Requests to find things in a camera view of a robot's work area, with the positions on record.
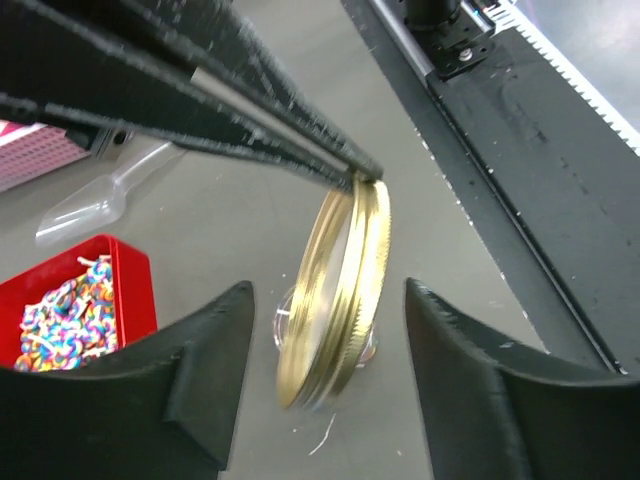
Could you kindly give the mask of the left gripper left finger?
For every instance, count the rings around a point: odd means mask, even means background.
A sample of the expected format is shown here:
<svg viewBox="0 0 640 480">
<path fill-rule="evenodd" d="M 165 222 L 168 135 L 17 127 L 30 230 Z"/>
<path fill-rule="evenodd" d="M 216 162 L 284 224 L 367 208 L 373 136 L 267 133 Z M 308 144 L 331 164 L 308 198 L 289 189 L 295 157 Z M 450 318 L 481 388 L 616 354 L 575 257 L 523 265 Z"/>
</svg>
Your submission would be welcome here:
<svg viewBox="0 0 640 480">
<path fill-rule="evenodd" d="M 229 467 L 255 320 L 241 281 L 87 366 L 1 373 L 5 479 L 215 479 Z"/>
</svg>

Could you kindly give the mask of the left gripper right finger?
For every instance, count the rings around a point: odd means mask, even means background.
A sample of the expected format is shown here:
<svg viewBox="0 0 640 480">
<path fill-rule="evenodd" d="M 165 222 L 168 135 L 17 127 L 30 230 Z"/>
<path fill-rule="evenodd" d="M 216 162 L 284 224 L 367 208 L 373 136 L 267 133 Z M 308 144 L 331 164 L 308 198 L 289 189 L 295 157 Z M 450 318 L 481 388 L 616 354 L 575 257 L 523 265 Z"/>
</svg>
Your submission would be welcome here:
<svg viewBox="0 0 640 480">
<path fill-rule="evenodd" d="M 635 479 L 639 380 L 537 350 L 417 279 L 405 321 L 437 479 Z"/>
</svg>

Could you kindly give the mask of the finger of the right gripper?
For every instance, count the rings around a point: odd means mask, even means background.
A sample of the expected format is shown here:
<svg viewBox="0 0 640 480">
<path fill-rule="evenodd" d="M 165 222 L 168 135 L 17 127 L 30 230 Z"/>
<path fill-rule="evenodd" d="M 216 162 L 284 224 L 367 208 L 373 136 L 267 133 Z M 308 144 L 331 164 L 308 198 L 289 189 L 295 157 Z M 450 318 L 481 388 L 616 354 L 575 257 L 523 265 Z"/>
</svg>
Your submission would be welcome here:
<svg viewBox="0 0 640 480">
<path fill-rule="evenodd" d="M 230 156 L 278 164 L 324 181 L 375 181 L 382 167 L 310 105 L 229 1 L 126 1 L 164 48 L 227 87 L 217 99 L 249 137 Z"/>
<path fill-rule="evenodd" d="M 352 175 L 190 83 L 172 66 L 54 9 L 1 12 L 1 116 L 128 130 L 274 165 L 349 191 Z"/>
</svg>

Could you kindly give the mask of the clear plastic scoop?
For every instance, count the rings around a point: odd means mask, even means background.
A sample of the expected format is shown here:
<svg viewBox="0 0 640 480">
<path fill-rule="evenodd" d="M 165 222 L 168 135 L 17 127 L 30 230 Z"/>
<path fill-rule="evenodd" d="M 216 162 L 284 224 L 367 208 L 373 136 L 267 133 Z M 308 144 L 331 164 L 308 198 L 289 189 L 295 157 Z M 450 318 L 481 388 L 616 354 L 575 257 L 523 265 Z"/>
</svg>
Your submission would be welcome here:
<svg viewBox="0 0 640 480">
<path fill-rule="evenodd" d="M 128 193 L 154 172 L 186 153 L 172 143 L 161 143 L 125 161 L 110 174 L 103 174 L 51 208 L 35 234 L 38 246 L 98 231 L 120 219 Z"/>
</svg>

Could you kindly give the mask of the round cream jar lid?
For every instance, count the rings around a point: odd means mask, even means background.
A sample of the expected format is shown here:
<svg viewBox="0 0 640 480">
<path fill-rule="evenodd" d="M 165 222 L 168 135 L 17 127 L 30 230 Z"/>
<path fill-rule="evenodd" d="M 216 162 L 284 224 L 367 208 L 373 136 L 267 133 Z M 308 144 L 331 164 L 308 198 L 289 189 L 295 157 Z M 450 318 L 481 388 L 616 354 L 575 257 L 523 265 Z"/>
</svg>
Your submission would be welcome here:
<svg viewBox="0 0 640 480">
<path fill-rule="evenodd" d="M 285 408 L 333 401 L 353 376 L 375 323 L 391 247 L 387 185 L 354 178 L 330 191 L 298 271 L 277 367 Z"/>
</svg>

